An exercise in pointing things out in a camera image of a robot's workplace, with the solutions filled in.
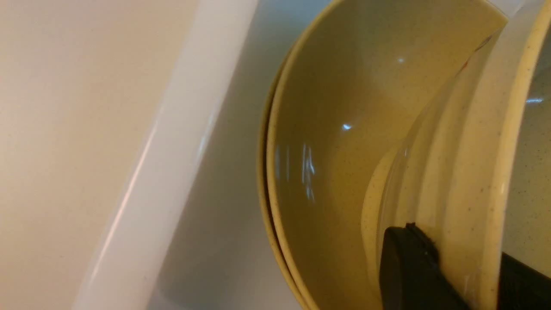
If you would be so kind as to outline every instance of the bowl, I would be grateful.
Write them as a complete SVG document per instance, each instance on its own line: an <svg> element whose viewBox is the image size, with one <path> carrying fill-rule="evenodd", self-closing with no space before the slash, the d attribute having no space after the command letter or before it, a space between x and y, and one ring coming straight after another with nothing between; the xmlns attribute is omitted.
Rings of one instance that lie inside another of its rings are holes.
<svg viewBox="0 0 551 310"><path fill-rule="evenodd" d="M551 117L545 104L551 92L545 79L549 48L539 57L550 20L550 1L523 6L503 30L482 41L408 137L379 162L362 214L372 290L379 285L385 229L408 222L435 243L440 269L472 308L497 306L504 233L506 253L551 274L551 163L544 155L551 151L545 121Z"/></svg>
<svg viewBox="0 0 551 310"><path fill-rule="evenodd" d="M260 177L274 253L307 308L381 307L360 232L369 179L505 22L481 1L343 0L295 44L275 89Z"/></svg>

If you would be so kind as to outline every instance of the bowl rim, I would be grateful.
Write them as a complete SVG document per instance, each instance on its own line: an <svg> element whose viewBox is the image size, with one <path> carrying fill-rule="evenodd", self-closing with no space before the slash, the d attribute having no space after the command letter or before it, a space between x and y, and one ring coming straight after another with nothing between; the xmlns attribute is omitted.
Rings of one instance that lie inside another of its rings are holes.
<svg viewBox="0 0 551 310"><path fill-rule="evenodd" d="M285 63L287 62L287 58L289 56L289 53L285 56L283 59L282 64L280 65L278 72L276 73L274 80L272 81L272 84L270 85L270 89L268 91L268 96L266 98L266 103L264 107L264 111L262 113L262 123L260 125L260 130L258 132L258 146L257 146L257 188L258 188L258 198L260 200L260 209L262 212L262 221L264 222L264 228L266 230L266 235L268 237L268 243L270 244L270 248L272 248L272 252L275 257L275 261L279 266L279 269L281 270L281 273L283 274L283 277L285 278L285 282L287 282L287 285L291 289L291 292L295 296L296 300L299 302L300 306L303 309L307 309L306 302L304 301L304 298L302 294L300 293L295 280L293 279L289 267L287 266L287 263L285 262L285 258L283 257L283 252L281 249L281 244L278 240L277 234L276 234L276 227L273 222L273 215L272 215L272 209L270 206L270 201L268 199L268 178L267 178L267 166L266 166L266 147L267 147L267 137L268 137L268 119L270 116L270 113L272 111L272 103L273 98L279 83L279 80L281 78L281 72L283 70L283 67L285 66Z"/></svg>
<svg viewBox="0 0 551 310"><path fill-rule="evenodd" d="M296 59L301 54L304 45L306 44L307 40L310 38L311 34L319 28L320 24L331 14L333 13L342 3L346 0L333 0L331 3L329 3L322 11L321 13L316 16L316 18L306 27L306 29L302 32L302 34L299 36L298 40L292 47L292 49L289 52L289 56L286 60L286 62L282 65L282 72L279 77L279 83L278 86L286 85L287 80L290 76L290 71L294 67L294 63L296 62ZM319 306L316 304L316 301L312 297L310 291L308 290L307 286L304 283L304 280L302 279L302 276L300 272L298 271L296 267L296 263L293 259L293 255L291 253L291 250L289 248L289 244L287 242L287 238L285 236L285 232L283 229L283 224L281 222L281 215L279 212L279 204L277 199L270 199L270 197L277 197L277 191L276 186L274 182L270 182L269 180L274 179L274 170L269 169L269 167L273 167L274 165L274 141L275 141L275 127L277 120L279 119L279 111L281 106L281 97L283 94L282 91L283 87L276 87L273 100L271 102L271 109L267 118L267 135L266 135L266 184L268 189L268 195L267 195L267 201L270 204L270 209L272 211L272 220L275 228L276 236L279 240L279 246L281 248L281 252L283 253L283 258L285 262L287 262L287 268L289 269L290 276L296 283L296 286L298 288L298 292L301 294L301 296L304 298L304 301L307 305L308 309L319 309Z"/></svg>

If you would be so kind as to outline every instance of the yellow bowl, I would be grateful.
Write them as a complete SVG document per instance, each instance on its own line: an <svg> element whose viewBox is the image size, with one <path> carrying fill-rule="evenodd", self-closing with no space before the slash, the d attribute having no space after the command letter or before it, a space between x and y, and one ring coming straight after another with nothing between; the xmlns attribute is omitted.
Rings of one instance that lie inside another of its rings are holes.
<svg viewBox="0 0 551 310"><path fill-rule="evenodd" d="M274 253L305 307L381 307L360 233L369 178L444 82L504 24L480 1L343 0L293 47L275 89L260 177Z"/></svg>

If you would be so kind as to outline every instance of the speckled bowl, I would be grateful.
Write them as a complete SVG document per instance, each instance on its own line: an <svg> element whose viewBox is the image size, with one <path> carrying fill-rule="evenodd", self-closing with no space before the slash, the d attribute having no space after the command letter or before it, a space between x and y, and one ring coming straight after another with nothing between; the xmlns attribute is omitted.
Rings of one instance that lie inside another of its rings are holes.
<svg viewBox="0 0 551 310"><path fill-rule="evenodd" d="M379 162L362 214L375 291L383 233L407 222L435 242L442 272L473 308L496 307L504 232L506 253L551 274L551 50L539 56L550 20L550 1L529 1Z"/></svg>
<svg viewBox="0 0 551 310"><path fill-rule="evenodd" d="M274 252L305 307L381 307L360 232L369 179L445 81L504 24L480 1L342 0L293 47L274 94L261 178Z"/></svg>

